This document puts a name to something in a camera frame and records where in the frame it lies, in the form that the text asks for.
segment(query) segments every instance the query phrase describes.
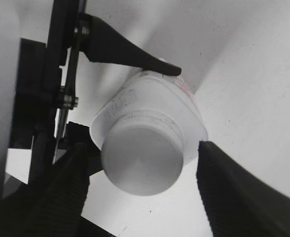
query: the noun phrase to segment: white plastic bottle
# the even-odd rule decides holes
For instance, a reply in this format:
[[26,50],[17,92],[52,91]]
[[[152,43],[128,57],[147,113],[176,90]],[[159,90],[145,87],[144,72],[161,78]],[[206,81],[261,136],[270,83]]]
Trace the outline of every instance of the white plastic bottle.
[[186,82],[151,71],[126,81],[95,116],[90,135],[111,182],[142,196],[171,187],[207,140]]

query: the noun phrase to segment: white wall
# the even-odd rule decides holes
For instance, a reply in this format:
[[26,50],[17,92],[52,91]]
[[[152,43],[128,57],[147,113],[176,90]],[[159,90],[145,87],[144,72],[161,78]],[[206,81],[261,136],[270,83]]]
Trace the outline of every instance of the white wall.
[[[22,36],[45,41],[51,1],[14,1]],[[290,0],[90,0],[87,12],[180,65],[210,140],[290,196]],[[91,64],[82,55],[79,107],[70,120],[89,125],[128,74],[128,67]],[[121,237],[211,236],[196,163],[153,197],[127,195],[100,172],[91,177],[83,216]]]

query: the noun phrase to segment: plastic bottle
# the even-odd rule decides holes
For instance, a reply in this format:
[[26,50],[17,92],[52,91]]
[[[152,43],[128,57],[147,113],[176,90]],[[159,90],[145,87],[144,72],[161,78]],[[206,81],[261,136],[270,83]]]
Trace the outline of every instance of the plastic bottle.
[[181,77],[151,71],[127,80],[97,113],[90,135],[110,181],[130,194],[161,193],[198,156],[207,131]]

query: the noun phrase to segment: white bottle cap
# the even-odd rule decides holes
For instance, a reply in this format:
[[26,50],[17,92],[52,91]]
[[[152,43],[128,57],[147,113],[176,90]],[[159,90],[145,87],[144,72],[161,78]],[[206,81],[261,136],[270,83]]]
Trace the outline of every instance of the white bottle cap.
[[181,131],[157,112],[127,114],[103,143],[102,165],[110,181],[127,193],[161,193],[175,183],[183,167]]

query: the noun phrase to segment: bolt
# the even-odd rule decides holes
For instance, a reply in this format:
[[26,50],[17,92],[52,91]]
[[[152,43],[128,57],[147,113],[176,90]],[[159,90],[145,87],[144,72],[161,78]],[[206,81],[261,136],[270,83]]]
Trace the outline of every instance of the bolt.
[[79,102],[79,98],[78,97],[75,97],[75,104],[74,104],[74,107],[78,107],[78,102]]

